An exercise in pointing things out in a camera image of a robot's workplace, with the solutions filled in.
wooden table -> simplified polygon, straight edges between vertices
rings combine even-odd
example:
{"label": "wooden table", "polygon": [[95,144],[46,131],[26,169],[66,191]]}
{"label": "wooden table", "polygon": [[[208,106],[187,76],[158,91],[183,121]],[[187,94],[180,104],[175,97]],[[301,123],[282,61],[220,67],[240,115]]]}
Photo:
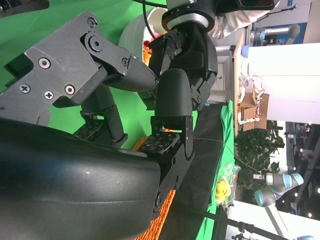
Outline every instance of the wooden table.
{"label": "wooden table", "polygon": [[234,135],[238,135],[238,97],[239,97],[239,76],[241,74],[242,56],[241,49],[244,45],[244,33],[241,34],[234,50]]}

white pillar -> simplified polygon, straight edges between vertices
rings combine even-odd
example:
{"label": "white pillar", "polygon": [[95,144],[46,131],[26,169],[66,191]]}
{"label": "white pillar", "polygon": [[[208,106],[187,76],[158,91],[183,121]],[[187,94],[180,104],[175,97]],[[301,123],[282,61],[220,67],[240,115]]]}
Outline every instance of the white pillar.
{"label": "white pillar", "polygon": [[249,73],[270,94],[268,120],[320,124],[319,57],[320,43],[249,48]]}

cardboard box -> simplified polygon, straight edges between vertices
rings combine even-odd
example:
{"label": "cardboard box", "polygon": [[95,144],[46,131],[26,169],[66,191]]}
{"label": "cardboard box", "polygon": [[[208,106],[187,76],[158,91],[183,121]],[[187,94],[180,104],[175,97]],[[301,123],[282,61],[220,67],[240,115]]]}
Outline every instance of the cardboard box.
{"label": "cardboard box", "polygon": [[[240,109],[243,114],[242,120],[251,119],[256,117],[256,92],[246,92],[242,103],[240,103]],[[251,129],[266,129],[267,128],[267,115],[268,115],[269,94],[262,94],[260,100],[260,121],[247,122],[242,124],[243,131],[249,131]]]}

yellow rubber duck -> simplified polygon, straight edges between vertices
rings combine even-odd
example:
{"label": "yellow rubber duck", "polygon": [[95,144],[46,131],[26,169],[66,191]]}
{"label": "yellow rubber duck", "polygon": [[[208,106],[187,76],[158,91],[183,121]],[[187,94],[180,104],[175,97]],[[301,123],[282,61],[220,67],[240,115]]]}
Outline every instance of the yellow rubber duck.
{"label": "yellow rubber duck", "polygon": [[222,177],[216,185],[215,199],[218,203],[224,202],[226,197],[231,195],[231,186],[228,181]]}

potted plant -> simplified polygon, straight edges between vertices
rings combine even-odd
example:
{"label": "potted plant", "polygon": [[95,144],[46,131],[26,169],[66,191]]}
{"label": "potted plant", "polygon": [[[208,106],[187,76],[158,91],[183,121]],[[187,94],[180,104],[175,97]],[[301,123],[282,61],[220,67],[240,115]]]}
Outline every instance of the potted plant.
{"label": "potted plant", "polygon": [[279,136],[279,129],[281,128],[277,126],[276,121],[268,120],[266,129],[240,131],[235,139],[237,154],[241,161],[246,163],[245,165],[238,159],[235,160],[235,163],[241,167],[237,186],[242,188],[246,195],[248,192],[253,195],[256,190],[266,186],[264,183],[253,181],[250,177],[252,173],[257,173],[257,171],[261,173],[279,172],[279,162],[270,164],[271,154],[285,146],[283,139]]}

